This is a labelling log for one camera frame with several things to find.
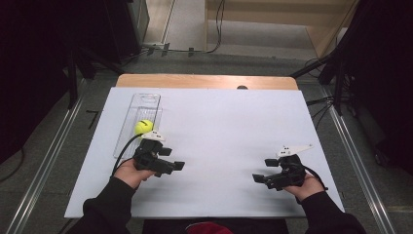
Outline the light wooden shelf unit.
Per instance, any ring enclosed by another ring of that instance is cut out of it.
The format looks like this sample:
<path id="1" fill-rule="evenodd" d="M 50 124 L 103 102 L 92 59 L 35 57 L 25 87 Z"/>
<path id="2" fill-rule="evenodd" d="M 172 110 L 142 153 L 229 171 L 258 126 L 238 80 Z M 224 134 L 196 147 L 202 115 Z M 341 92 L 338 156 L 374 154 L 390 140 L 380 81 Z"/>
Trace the light wooden shelf unit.
<path id="1" fill-rule="evenodd" d="M 206 43 L 224 4 L 221 54 L 321 58 L 349 25 L 358 0 L 205 0 Z"/>

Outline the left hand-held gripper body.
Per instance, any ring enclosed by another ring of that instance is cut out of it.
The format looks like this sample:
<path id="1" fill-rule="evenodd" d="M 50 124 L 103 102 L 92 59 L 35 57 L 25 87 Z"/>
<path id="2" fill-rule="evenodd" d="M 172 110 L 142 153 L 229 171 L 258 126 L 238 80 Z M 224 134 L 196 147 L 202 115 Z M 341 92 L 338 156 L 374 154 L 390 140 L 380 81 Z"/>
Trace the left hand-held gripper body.
<path id="1" fill-rule="evenodd" d="M 139 135 L 139 146 L 135 149 L 132 158 L 134 166 L 140 170 L 149 170 L 160 177 L 162 174 L 170 175 L 174 171 L 174 163 L 161 159 L 159 151 L 165 138 L 157 131 Z"/>

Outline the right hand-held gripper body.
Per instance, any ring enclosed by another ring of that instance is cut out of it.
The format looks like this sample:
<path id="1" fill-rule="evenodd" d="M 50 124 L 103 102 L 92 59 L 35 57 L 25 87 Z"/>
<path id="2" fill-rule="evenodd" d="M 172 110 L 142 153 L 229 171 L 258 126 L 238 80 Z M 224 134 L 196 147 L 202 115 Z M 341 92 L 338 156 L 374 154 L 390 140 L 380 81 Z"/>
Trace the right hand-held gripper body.
<path id="1" fill-rule="evenodd" d="M 306 175 L 305 166 L 298 156 L 299 152 L 313 148 L 311 144 L 283 146 L 274 159 L 278 159 L 282 171 L 275 175 L 265 176 L 264 184 L 280 191 L 287 186 L 301 186 Z"/>

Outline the white board sheet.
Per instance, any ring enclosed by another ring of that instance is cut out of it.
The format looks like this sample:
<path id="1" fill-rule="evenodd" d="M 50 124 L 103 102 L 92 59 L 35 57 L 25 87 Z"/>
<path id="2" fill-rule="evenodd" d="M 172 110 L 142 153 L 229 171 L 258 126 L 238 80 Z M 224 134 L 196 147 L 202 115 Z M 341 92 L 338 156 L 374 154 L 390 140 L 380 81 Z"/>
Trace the white board sheet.
<path id="1" fill-rule="evenodd" d="M 272 175 L 265 162 L 285 146 L 300 146 L 335 203 L 341 201 L 313 121 L 299 91 L 158 89 L 159 132 L 182 171 L 151 177 L 132 198 L 141 218 L 299 217 L 285 191 L 254 181 Z"/>

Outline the dark cabinet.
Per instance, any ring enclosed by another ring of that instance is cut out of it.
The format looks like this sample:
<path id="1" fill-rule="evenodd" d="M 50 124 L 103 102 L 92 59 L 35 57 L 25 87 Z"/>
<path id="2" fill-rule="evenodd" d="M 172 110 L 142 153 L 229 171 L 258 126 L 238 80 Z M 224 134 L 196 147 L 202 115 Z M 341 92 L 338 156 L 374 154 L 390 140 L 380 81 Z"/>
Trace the dark cabinet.
<path id="1" fill-rule="evenodd" d="M 150 21 L 146 0 L 106 0 L 119 60 L 140 53 Z"/>

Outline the clear plastic tray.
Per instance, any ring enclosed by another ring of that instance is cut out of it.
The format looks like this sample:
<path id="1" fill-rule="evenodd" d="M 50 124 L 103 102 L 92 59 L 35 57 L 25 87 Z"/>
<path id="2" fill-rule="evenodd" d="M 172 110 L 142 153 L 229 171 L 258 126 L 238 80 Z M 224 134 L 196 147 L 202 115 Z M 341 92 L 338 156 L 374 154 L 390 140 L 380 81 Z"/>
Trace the clear plastic tray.
<path id="1" fill-rule="evenodd" d="M 154 123 L 153 130 L 158 130 L 163 108 L 161 96 L 156 94 L 134 94 L 131 99 L 123 126 L 121 128 L 113 156 L 117 158 L 128 141 L 135 136 L 134 126 L 143 119 Z"/>

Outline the person's left hand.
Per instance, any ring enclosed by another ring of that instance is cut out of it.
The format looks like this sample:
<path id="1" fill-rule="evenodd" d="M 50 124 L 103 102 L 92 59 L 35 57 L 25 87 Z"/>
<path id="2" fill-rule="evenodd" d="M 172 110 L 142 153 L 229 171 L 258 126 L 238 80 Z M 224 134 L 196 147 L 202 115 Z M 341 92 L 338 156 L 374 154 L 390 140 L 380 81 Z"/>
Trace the person's left hand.
<path id="1" fill-rule="evenodd" d="M 147 180 L 155 173 L 148 170 L 138 170 L 134 166 L 134 159 L 125 160 L 115 171 L 114 177 L 120 179 L 132 189 L 137 189 L 142 181 Z"/>

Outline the black tripod stand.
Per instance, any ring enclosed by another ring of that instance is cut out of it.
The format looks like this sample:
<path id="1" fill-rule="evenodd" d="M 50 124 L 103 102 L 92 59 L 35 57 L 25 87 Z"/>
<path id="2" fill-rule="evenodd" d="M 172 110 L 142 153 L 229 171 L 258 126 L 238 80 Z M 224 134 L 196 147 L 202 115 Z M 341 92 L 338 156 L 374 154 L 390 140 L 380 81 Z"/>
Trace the black tripod stand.
<path id="1" fill-rule="evenodd" d="M 318 81 L 321 85 L 328 85 L 334 82 L 333 106 L 339 115 L 342 115 L 341 103 L 345 78 L 345 63 L 341 58 L 341 53 L 335 49 L 323 58 L 316 58 L 313 62 L 290 74 L 290 77 L 297 79 L 310 71 L 322 66 Z"/>

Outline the black curtain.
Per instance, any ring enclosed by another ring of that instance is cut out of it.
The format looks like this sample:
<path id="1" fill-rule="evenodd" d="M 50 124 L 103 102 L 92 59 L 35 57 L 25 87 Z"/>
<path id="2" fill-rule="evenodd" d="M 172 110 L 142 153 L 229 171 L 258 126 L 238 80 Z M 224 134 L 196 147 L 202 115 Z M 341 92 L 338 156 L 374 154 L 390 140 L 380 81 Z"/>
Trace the black curtain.
<path id="1" fill-rule="evenodd" d="M 70 89 L 63 69 L 92 2 L 0 0 L 0 164 Z"/>
<path id="2" fill-rule="evenodd" d="M 350 91 L 376 160 L 413 176 L 413 0 L 359 0 L 343 40 Z"/>

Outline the person's dark clothing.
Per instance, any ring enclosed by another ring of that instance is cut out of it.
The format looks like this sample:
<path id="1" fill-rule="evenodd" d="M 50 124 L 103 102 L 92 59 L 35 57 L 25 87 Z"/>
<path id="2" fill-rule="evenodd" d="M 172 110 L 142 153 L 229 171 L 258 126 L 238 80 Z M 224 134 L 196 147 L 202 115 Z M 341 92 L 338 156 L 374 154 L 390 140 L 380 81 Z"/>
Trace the person's dark clothing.
<path id="1" fill-rule="evenodd" d="M 251 218 L 146 219 L 142 234 L 187 234 L 187 226 L 205 221 L 225 226 L 234 234 L 289 234 L 284 220 Z"/>

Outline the person's right hand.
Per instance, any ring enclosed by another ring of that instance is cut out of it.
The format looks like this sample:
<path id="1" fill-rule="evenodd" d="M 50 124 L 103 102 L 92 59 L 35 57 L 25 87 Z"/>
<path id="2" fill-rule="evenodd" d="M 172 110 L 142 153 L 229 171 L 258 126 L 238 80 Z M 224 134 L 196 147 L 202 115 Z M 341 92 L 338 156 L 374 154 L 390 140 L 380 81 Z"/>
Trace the person's right hand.
<path id="1" fill-rule="evenodd" d="M 322 192 L 324 187 L 315 176 L 306 174 L 304 177 L 304 183 L 301 186 L 287 186 L 284 190 L 291 193 L 300 202 L 302 202 L 306 198 Z"/>

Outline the metal floor rail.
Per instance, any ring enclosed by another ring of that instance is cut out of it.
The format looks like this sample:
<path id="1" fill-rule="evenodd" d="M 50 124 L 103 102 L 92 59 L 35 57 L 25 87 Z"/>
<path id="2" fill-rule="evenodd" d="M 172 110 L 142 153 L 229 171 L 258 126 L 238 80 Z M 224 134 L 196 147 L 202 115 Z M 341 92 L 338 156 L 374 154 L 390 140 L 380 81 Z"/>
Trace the metal floor rail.
<path id="1" fill-rule="evenodd" d="M 348 130 L 344 118 L 336 110 L 336 106 L 340 103 L 339 98 L 332 99 L 333 106 L 329 112 L 336 126 L 337 132 L 344 144 L 349 160 L 352 164 L 357 180 L 360 184 L 361 190 L 364 194 L 366 202 L 373 217 L 376 221 L 378 229 L 381 234 L 396 234 L 394 225 L 390 216 L 382 202 L 382 199 L 373 184 L 373 181 L 365 168 L 362 159 L 358 153 L 355 142 Z"/>
<path id="2" fill-rule="evenodd" d="M 34 178 L 31 180 L 30 185 L 25 191 L 18 208 L 13 216 L 13 219 L 5 232 L 5 234 L 21 234 L 25 224 L 41 195 L 41 192 L 46 184 L 46 181 L 52 171 L 57 156 L 62 148 L 67 135 L 73 125 L 75 118 L 79 112 L 79 109 L 83 103 L 86 91 L 90 86 L 90 81 L 83 78 L 78 88 L 78 98 L 75 100 L 73 106 L 65 111 L 64 118 L 61 120 L 56 134 L 48 148 L 46 155 L 43 158 Z"/>

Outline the black metal stand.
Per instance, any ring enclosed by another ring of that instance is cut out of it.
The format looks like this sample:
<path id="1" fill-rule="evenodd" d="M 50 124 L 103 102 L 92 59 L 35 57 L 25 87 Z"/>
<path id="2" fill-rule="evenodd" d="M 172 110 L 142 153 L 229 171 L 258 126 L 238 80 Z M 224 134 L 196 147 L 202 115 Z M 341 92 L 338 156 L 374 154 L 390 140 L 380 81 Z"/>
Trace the black metal stand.
<path id="1" fill-rule="evenodd" d="M 79 99 L 76 72 L 80 71 L 86 79 L 93 79 L 96 75 L 96 68 L 93 66 L 93 61 L 103 65 L 105 68 L 108 68 L 118 75 L 125 73 L 122 68 L 99 56 L 90 49 L 78 46 L 70 48 L 67 53 L 69 109 L 72 109 Z"/>

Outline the yellow tennis ball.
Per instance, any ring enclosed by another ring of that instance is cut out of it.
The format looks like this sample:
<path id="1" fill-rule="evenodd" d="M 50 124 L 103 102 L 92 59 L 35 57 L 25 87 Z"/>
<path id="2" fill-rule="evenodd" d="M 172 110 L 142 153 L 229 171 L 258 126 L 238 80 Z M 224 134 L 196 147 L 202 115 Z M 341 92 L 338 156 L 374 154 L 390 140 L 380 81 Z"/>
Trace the yellow tennis ball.
<path id="1" fill-rule="evenodd" d="M 153 130 L 154 123 L 148 119 L 138 121 L 134 126 L 134 133 L 136 135 L 143 135 Z"/>

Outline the wooden table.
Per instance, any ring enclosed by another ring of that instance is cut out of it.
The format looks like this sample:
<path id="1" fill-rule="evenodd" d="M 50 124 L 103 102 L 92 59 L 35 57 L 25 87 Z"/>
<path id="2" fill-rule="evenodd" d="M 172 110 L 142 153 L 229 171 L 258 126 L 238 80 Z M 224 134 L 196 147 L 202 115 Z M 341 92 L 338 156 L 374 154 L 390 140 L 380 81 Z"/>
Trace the wooden table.
<path id="1" fill-rule="evenodd" d="M 292 77 L 197 75 L 197 74 L 123 74 L 117 88 L 178 88 L 178 89 L 237 89 L 293 90 L 298 86 Z"/>

